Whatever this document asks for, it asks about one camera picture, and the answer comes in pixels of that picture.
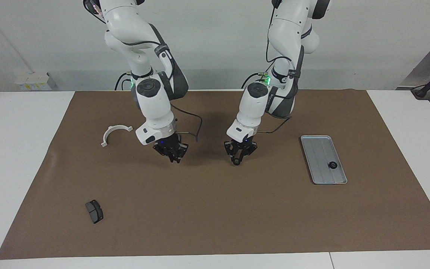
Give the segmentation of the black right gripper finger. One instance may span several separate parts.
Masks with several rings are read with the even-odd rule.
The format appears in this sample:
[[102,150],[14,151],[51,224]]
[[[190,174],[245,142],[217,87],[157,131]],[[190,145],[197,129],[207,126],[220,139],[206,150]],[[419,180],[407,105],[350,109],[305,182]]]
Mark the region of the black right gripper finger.
[[175,160],[181,161],[188,150],[189,145],[186,143],[178,143],[175,148]]
[[168,157],[170,162],[173,163],[175,158],[171,148],[154,148],[160,155]]

